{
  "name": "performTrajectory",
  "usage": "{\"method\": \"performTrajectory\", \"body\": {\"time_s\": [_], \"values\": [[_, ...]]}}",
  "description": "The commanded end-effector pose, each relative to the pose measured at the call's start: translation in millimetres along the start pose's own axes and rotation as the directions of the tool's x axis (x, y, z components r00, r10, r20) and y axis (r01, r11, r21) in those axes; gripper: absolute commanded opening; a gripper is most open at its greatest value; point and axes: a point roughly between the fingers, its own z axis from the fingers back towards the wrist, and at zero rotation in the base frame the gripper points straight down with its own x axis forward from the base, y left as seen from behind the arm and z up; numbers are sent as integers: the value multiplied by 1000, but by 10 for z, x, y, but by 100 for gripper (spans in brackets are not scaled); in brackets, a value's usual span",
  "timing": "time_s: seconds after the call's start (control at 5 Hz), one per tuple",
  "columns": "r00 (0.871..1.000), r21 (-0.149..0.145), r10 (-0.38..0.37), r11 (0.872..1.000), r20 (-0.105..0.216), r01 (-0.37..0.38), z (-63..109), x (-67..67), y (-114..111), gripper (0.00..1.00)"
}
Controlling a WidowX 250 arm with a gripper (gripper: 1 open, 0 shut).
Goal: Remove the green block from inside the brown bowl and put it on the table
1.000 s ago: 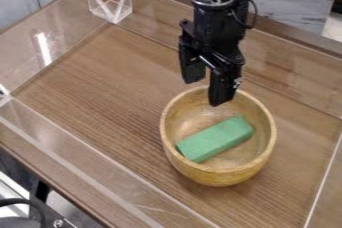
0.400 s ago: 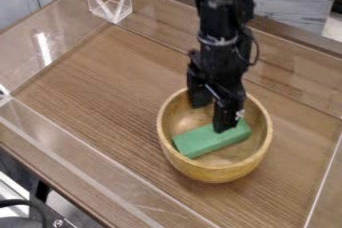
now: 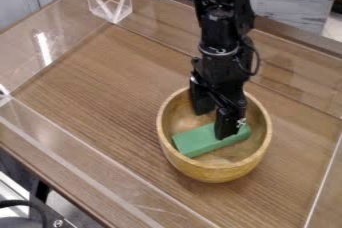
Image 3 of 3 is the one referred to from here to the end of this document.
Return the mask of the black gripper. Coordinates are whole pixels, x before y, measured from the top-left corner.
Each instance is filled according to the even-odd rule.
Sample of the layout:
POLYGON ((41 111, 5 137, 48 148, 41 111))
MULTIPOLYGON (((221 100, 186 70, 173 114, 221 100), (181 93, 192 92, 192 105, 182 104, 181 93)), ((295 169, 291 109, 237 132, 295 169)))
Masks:
POLYGON ((201 49, 190 60, 189 96, 196 115, 216 106, 213 132, 219 140, 235 136, 245 124, 244 83, 256 74, 252 68, 252 47, 237 47, 232 52, 201 49))

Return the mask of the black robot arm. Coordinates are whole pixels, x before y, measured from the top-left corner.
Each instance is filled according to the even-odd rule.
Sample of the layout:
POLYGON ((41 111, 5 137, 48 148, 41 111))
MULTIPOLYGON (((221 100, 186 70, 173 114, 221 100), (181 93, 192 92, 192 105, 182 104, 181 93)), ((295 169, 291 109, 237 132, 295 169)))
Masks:
POLYGON ((244 83, 259 70, 259 54, 248 37, 253 27, 249 0, 190 0, 200 27, 189 80, 193 112, 216 113, 213 135, 223 139, 244 125, 244 83))

